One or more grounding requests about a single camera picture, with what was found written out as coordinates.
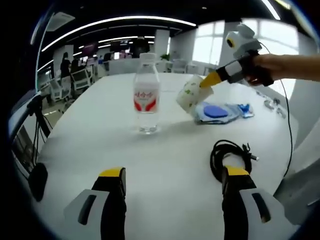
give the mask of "plastic bottle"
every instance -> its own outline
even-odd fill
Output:
[[[157,131],[159,121],[160,81],[156,69],[156,54],[141,53],[140,67],[133,82],[133,103],[139,131]]]

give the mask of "desk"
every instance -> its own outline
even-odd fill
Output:
[[[125,234],[129,240],[222,240],[222,186],[211,173],[209,157],[220,139],[249,143],[255,184],[273,194],[290,156],[288,120],[263,106],[253,88],[221,83],[210,102],[247,103],[255,117],[226,125],[195,125],[176,103],[189,74],[159,73],[161,131],[136,132],[134,74],[101,78],[62,115],[40,153],[46,165],[43,200],[35,203],[40,217],[56,230],[64,208],[100,172],[126,168]],[[291,116],[293,145],[298,122]],[[236,156],[231,161],[242,161]]]

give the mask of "red and white label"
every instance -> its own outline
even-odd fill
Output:
[[[158,110],[159,90],[135,88],[134,108],[138,112],[156,112]]]

